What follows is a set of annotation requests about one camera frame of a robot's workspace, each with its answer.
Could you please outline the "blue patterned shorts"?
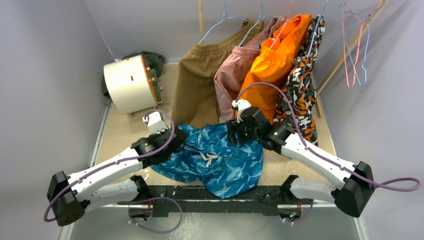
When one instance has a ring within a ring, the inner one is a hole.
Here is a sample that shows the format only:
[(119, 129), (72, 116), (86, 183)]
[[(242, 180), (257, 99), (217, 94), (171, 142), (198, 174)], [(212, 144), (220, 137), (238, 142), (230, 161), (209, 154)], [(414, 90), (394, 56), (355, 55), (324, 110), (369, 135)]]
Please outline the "blue patterned shorts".
[(186, 145), (152, 170), (179, 182), (201, 181), (220, 199), (245, 193), (259, 183), (264, 163), (259, 143), (250, 140), (232, 146), (225, 123), (203, 128), (180, 124), (178, 129), (186, 135)]

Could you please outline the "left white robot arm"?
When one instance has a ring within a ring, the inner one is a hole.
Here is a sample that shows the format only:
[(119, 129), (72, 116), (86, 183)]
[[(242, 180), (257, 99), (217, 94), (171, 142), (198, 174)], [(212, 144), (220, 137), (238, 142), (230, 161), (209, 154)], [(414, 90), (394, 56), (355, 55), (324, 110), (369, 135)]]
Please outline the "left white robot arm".
[(158, 194), (150, 190), (145, 179), (133, 175), (115, 183), (128, 174), (168, 161), (173, 153), (183, 149), (186, 134), (168, 129), (142, 137), (118, 155), (86, 170), (65, 174), (55, 173), (47, 191), (49, 205), (45, 222), (63, 227), (79, 220), (86, 212), (109, 204), (136, 203), (142, 205)]

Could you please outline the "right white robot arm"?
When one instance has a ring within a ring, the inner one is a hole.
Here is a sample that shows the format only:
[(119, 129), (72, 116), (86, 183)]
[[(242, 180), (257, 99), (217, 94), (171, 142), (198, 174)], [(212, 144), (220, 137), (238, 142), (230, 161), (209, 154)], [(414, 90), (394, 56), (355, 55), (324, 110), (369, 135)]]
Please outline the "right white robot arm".
[(311, 180), (290, 175), (280, 187), (284, 202), (318, 200), (335, 204), (348, 216), (361, 216), (375, 192), (375, 187), (366, 181), (374, 179), (369, 164), (338, 158), (283, 124), (271, 125), (257, 107), (237, 106), (236, 110), (236, 117), (227, 121), (227, 138), (233, 146), (255, 141), (264, 149), (296, 160), (324, 177), (324, 180)]

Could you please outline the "camouflage patterned shorts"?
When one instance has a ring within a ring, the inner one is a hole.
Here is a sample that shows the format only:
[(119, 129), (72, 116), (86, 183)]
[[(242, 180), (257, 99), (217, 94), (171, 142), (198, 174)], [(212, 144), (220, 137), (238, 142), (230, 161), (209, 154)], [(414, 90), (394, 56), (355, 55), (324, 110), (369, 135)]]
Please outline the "camouflage patterned shorts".
[(312, 82), (312, 71), (317, 60), (319, 47), (326, 30), (326, 22), (324, 16), (318, 23), (317, 36), (312, 47), (312, 51), (307, 57), (310, 47), (312, 34), (317, 23), (319, 15), (313, 17), (308, 25), (305, 33), (304, 43), (294, 57), (293, 67), (290, 70), (282, 91), (287, 96), (289, 102), (286, 102), (280, 95), (275, 111), (274, 123), (283, 123), (292, 129), (295, 129), (295, 121), (289, 106), (294, 110), (299, 130), (305, 140), (318, 145), (318, 132), (316, 123), (312, 115), (312, 110), (317, 103), (317, 91)]

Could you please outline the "pink shorts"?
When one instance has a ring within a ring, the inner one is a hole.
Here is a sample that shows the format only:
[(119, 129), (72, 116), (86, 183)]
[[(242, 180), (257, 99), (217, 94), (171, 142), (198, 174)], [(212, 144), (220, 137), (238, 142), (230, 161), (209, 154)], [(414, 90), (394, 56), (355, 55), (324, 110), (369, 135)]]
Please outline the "pink shorts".
[(214, 76), (214, 86), (220, 118), (224, 121), (231, 120), (235, 115), (232, 101), (239, 95), (247, 73), (261, 52), (257, 46), (272, 36), (286, 20), (286, 16), (272, 18), (261, 32), (243, 43), (242, 46), (235, 46), (217, 70)]

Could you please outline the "brown shorts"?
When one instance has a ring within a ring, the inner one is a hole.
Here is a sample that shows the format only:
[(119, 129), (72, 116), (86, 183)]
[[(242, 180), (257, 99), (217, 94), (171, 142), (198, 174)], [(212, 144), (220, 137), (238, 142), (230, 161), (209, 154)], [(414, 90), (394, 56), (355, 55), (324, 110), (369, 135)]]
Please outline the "brown shorts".
[[(219, 123), (220, 109), (214, 84), (215, 74), (256, 22), (248, 19), (238, 31), (218, 43), (195, 44), (179, 61), (171, 111), (175, 126), (185, 124), (201, 129), (206, 125)], [(264, 22), (260, 21), (245, 41), (252, 39), (263, 29)]]

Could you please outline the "orange shorts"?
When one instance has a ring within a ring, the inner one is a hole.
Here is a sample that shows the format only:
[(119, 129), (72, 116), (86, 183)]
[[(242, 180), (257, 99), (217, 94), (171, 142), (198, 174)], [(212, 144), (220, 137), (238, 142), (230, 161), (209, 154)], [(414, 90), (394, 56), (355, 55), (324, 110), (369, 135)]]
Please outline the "orange shorts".
[(279, 89), (283, 87), (293, 67), (294, 57), (305, 42), (306, 31), (312, 20), (310, 13), (298, 14), (291, 20), (295, 17), (298, 17), (298, 20), (286, 25), (280, 42), (274, 46), (275, 50), (270, 50), (270, 46), (282, 27), (261, 43), (260, 54), (254, 60), (240, 90), (240, 99), (247, 100), (251, 106), (259, 108), (270, 123), (274, 122), (274, 112), (280, 94), (266, 84), (251, 85), (266, 82)]

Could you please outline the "white cylindrical drum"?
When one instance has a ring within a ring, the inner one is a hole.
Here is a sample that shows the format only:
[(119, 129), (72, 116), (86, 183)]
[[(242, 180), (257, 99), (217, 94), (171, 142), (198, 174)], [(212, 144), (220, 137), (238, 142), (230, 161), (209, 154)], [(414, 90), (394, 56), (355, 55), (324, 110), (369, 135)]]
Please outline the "white cylindrical drum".
[(103, 67), (107, 92), (122, 114), (132, 114), (163, 103), (159, 80), (142, 55)]

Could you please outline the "dark green cloth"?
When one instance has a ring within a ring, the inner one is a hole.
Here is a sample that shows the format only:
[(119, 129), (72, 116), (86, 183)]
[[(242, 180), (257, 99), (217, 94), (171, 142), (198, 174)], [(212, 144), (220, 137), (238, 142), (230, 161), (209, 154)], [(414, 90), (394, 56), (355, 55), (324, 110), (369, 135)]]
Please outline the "dark green cloth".
[[(151, 52), (151, 51), (141, 51), (141, 52), (134, 52), (129, 55), (126, 55), (121, 60), (126, 60), (136, 56), (142, 56), (144, 62), (146, 63), (146, 66), (149, 67), (151, 70), (154, 70), (158, 78), (162, 75), (163, 68), (166, 61), (166, 58), (163, 55), (156, 52)], [(101, 79), (100, 86), (101, 86), (102, 94), (105, 97), (110, 98), (104, 74)]]

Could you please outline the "wooden rack pole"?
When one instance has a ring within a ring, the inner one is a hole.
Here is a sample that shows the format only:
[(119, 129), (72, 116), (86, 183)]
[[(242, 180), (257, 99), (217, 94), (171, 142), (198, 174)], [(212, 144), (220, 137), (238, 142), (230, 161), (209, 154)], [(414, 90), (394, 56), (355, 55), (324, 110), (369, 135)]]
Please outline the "wooden rack pole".
[(199, 38), (202, 39), (204, 37), (204, 1), (198, 0), (198, 25), (199, 25)]

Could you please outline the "aluminium frame rail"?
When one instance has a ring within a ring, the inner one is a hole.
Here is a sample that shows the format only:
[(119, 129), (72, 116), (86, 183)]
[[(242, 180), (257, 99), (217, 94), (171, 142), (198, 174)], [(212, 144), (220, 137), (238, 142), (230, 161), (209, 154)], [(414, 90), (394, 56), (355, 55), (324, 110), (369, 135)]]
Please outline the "aluminium frame rail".
[[(127, 145), (143, 137), (147, 127), (142, 116), (118, 113), (113, 103), (103, 112), (89, 160), (99, 164), (121, 152)], [(308, 179), (323, 179), (299, 162), (276, 153), (265, 152), (261, 185), (282, 184), (289, 174)], [(137, 175), (151, 185), (200, 185), (183, 183), (164, 177), (150, 168)], [(65, 226), (59, 240), (370, 240), (363, 218), (352, 218), (336, 210), (334, 205), (316, 201), (308, 216), (298, 225), (283, 223), (278, 216), (260, 213), (186, 213), (182, 224), (169, 234), (157, 234), (128, 224), (128, 207), (108, 205), (86, 213), (81, 220)]]

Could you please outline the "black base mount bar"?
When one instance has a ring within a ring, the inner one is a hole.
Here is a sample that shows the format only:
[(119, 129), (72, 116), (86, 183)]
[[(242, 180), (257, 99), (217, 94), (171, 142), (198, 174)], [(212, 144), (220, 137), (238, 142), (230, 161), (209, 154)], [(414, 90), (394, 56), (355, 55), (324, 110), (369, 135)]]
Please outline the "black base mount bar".
[(183, 213), (255, 213), (264, 216), (289, 215), (310, 199), (284, 196), (278, 185), (258, 185), (242, 194), (220, 199), (202, 185), (151, 185), (147, 197), (168, 197), (175, 200)]

